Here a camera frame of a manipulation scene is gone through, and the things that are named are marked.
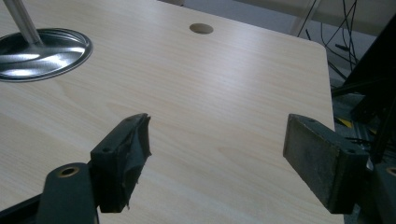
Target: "metal rod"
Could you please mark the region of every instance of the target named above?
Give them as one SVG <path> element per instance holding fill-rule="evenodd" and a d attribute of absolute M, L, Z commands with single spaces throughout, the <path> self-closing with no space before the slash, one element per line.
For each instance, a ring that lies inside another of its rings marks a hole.
<path fill-rule="evenodd" d="M 17 26 L 26 42 L 29 44 L 41 42 L 40 36 L 38 35 L 22 0 L 4 0 L 4 3 L 6 4 L 15 23 L 17 23 Z"/>

